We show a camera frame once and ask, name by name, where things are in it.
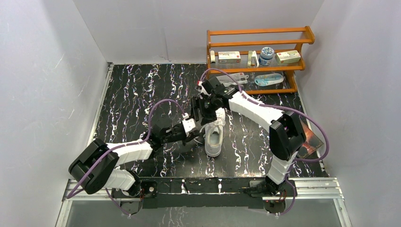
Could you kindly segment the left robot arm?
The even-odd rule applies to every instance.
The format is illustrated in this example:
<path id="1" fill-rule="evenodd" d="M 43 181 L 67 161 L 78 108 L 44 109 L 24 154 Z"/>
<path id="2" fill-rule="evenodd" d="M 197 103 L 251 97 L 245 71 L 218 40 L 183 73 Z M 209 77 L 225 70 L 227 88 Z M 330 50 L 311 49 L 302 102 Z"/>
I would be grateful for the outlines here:
<path id="1" fill-rule="evenodd" d="M 117 166 L 152 158 L 165 144 L 178 141 L 186 144 L 198 135 L 196 121 L 188 118 L 173 127 L 155 125 L 149 136 L 132 142 L 107 144 L 95 139 L 71 163 L 68 171 L 87 194 L 113 188 L 135 197 L 142 190 L 140 178 L 133 171 L 117 169 Z"/>

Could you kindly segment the white sneaker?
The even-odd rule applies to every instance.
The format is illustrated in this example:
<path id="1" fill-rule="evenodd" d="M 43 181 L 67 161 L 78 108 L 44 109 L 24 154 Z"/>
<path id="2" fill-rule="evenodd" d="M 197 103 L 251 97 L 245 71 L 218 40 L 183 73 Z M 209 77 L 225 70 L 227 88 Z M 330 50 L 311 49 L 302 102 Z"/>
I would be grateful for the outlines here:
<path id="1" fill-rule="evenodd" d="M 225 109 L 217 109 L 216 117 L 217 119 L 215 121 L 202 126 L 200 131 L 204 131 L 203 140 L 201 140 L 201 136 L 198 136 L 194 139 L 195 142 L 204 144 L 205 152 L 210 157 L 217 157 L 221 152 L 224 139 L 224 126 L 226 124 Z"/>

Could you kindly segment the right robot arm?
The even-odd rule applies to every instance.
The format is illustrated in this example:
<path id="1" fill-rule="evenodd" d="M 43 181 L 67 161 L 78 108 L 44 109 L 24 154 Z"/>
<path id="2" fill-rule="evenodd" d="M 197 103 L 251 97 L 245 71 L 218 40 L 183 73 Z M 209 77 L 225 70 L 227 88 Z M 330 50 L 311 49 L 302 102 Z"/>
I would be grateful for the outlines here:
<path id="1" fill-rule="evenodd" d="M 306 141 L 302 124 L 293 111 L 266 107 L 263 102 L 249 96 L 237 86 L 225 86 L 217 78 L 198 81 L 198 96 L 192 99 L 192 115 L 201 115 L 201 132 L 204 133 L 208 156 L 221 152 L 226 124 L 226 110 L 241 114 L 269 133 L 269 147 L 273 155 L 267 173 L 267 192 L 273 196 L 285 190 L 287 173 Z"/>

